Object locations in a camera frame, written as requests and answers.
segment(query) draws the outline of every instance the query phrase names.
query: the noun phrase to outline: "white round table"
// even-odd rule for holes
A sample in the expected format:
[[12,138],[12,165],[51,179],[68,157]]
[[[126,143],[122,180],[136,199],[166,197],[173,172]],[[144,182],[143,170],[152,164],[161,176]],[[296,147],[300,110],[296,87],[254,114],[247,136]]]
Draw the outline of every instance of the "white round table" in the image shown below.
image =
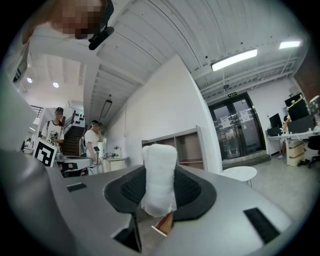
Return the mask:
[[252,187],[251,179],[257,175],[257,170],[250,166],[237,166],[225,169],[220,175],[240,182],[246,182],[247,184],[250,181]]

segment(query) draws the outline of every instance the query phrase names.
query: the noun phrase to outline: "glass door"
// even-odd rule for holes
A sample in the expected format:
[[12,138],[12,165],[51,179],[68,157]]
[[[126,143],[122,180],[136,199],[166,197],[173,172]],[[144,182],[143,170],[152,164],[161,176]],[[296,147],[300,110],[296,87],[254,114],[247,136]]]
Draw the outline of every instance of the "glass door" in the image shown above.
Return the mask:
[[209,107],[222,160],[266,149],[258,117],[247,93]]
[[222,159],[237,158],[243,155],[240,133],[236,120],[227,105],[211,109],[214,126],[219,140]]
[[257,121],[253,108],[249,106],[245,98],[232,103],[236,115],[237,124],[241,136],[244,138],[244,152],[246,155],[262,150],[262,142],[259,136]]

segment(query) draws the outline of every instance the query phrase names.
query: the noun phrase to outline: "cabinet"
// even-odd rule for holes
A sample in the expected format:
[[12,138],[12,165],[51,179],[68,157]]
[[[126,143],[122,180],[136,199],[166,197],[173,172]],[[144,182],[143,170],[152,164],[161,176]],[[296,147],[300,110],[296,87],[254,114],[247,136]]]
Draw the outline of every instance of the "cabinet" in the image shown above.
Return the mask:
[[177,164],[207,170],[206,155],[201,128],[185,130],[155,139],[143,140],[142,147],[152,144],[170,145],[176,148]]

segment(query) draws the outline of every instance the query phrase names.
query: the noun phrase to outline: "floor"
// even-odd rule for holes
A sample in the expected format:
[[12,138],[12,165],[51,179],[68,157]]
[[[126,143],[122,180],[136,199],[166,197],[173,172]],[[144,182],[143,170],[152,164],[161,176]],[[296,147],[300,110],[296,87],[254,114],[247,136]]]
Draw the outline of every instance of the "floor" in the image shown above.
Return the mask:
[[293,221],[306,217],[320,192],[320,166],[291,167],[286,158],[272,157],[254,166],[252,188],[283,209]]
[[[253,166],[257,175],[252,179],[252,188],[281,208],[293,220],[307,216],[320,192],[320,164],[291,167],[286,159],[272,157],[270,161]],[[138,228],[142,254],[149,255],[164,239],[151,226],[161,218],[152,218],[144,211],[138,213]]]

